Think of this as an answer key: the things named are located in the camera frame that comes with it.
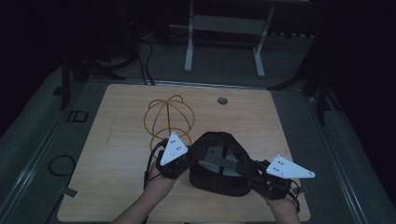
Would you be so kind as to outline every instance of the table leg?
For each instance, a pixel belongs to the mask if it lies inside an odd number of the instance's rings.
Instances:
[[[193,33],[192,22],[193,22],[193,17],[194,17],[193,4],[194,4],[194,1],[190,0],[189,45],[187,46],[186,62],[184,63],[184,71],[186,71],[186,72],[191,71],[192,54],[193,54],[193,50],[194,50],[194,45],[192,44],[192,33]]]
[[[271,19],[274,15],[274,7],[270,7],[270,10],[268,12],[267,19],[262,27],[262,34],[260,37],[260,42],[257,45],[257,47],[253,48],[253,57],[254,57],[254,62],[256,64],[256,70],[257,70],[257,76],[258,77],[264,77],[264,68],[262,66],[262,56],[260,53],[262,52],[262,45],[264,44],[265,37],[267,36],[268,33],[268,27],[270,26]]]

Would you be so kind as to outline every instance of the metal stand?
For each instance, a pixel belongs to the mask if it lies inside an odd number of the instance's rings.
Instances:
[[[248,35],[260,35],[259,44],[253,48],[254,62],[256,63],[257,75],[264,77],[262,65],[262,45],[267,36],[268,27],[274,15],[274,7],[269,8],[266,20],[252,20],[229,17],[216,17],[194,14],[194,1],[190,0],[190,20],[189,20],[189,44],[187,46],[186,62],[184,70],[190,72],[192,68],[193,41],[192,35],[194,30],[217,31],[227,33],[238,33]]]
[[[85,54],[65,48],[62,55],[62,87],[59,93],[62,95],[61,110],[65,110],[70,101],[70,70],[72,70],[76,81],[86,82],[89,77],[85,69],[86,64],[112,79],[125,79],[125,77],[114,74],[110,69],[103,67]]]

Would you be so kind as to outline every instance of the grey floor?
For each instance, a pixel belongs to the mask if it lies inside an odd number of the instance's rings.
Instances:
[[[175,32],[168,41],[155,35],[145,39],[153,47],[148,69],[157,85],[264,90],[293,77],[312,43],[312,38],[269,35],[262,52],[266,76],[258,78],[246,43],[238,46],[216,38],[197,38],[192,71],[185,73],[185,33]],[[149,45],[142,44],[140,54],[145,62]],[[138,65],[117,71],[127,77],[125,81],[94,73],[87,83],[72,80],[72,101],[65,111],[59,110],[60,97],[52,95],[60,85],[61,70],[47,78],[0,140],[0,214],[7,215],[1,219],[4,223],[60,223],[56,217],[60,198],[57,190],[66,186],[70,177],[49,173],[50,162],[64,154],[78,160],[106,87],[116,82],[143,84],[140,71]],[[305,197],[311,218],[306,223],[396,223],[395,209],[345,114],[330,104],[331,110],[325,113],[326,126],[321,126],[315,116],[315,97],[303,97],[303,85],[300,82],[272,94],[292,157],[317,174],[314,179],[302,180],[309,187]],[[88,112],[87,121],[70,122],[73,111]],[[31,163],[32,158],[42,160]],[[69,172],[72,164],[59,160],[53,167]]]

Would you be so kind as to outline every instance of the white tracker plate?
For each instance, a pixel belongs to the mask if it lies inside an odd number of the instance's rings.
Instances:
[[[163,153],[163,157],[161,158],[160,165],[165,166],[171,161],[181,157],[186,154],[189,150],[184,145],[184,143],[180,140],[175,132],[171,133],[169,137],[168,144],[166,144],[165,152]]]
[[[283,179],[314,178],[315,173],[277,155],[267,168],[267,174]]]

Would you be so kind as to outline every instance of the orange wire frame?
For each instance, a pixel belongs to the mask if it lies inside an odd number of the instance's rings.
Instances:
[[[183,104],[184,106],[186,106],[186,107],[190,110],[190,112],[192,113],[192,122],[190,122],[190,121],[188,120],[187,116],[176,106],[176,104]],[[151,110],[152,110],[154,107],[156,107],[157,105],[158,105],[160,108],[159,108],[158,111],[157,111],[157,114],[156,114],[156,116],[155,116],[154,122],[153,122],[152,127],[151,127],[151,130],[150,130],[150,129],[148,128],[148,125],[147,125],[147,116],[148,116],[149,111],[151,111]],[[171,118],[170,118],[170,114],[169,114],[169,107],[174,108],[174,109],[183,117],[183,119],[186,120],[186,122],[187,122],[187,124],[188,124],[188,126],[189,126],[189,129],[188,129],[187,131],[184,131],[184,130],[178,128],[178,127],[172,127],[172,126],[171,126]],[[162,112],[165,108],[166,108],[166,117],[167,117],[167,124],[168,124],[168,127],[167,127],[167,128],[163,128],[163,129],[160,129],[159,131],[155,132],[155,126],[156,126],[156,124],[157,124],[158,117],[160,116],[161,112]],[[180,132],[182,133],[182,135],[180,136],[180,138],[183,137],[183,136],[187,136],[187,137],[189,138],[190,145],[191,145],[191,144],[192,144],[192,141],[191,141],[191,138],[190,138],[190,136],[189,136],[189,132],[191,131],[192,126],[194,125],[194,122],[195,122],[195,115],[194,115],[193,110],[191,109],[191,107],[190,107],[189,105],[186,105],[186,104],[184,103],[184,100],[183,100],[183,98],[182,98],[180,95],[174,95],[174,96],[168,98],[167,100],[153,100],[153,101],[151,101],[151,102],[149,103],[149,105],[148,105],[148,111],[146,112],[145,117],[144,117],[145,129],[146,129],[146,131],[152,136],[151,141],[150,141],[150,143],[149,143],[149,148],[150,148],[150,150],[151,150],[151,151],[153,150],[152,144],[153,144],[153,142],[154,142],[154,139],[160,139],[160,140],[163,140],[163,139],[164,139],[164,138],[162,138],[162,137],[159,136],[160,133],[165,132],[165,131],[168,131],[168,133],[169,133],[168,135],[170,136],[172,130],[180,131]]]

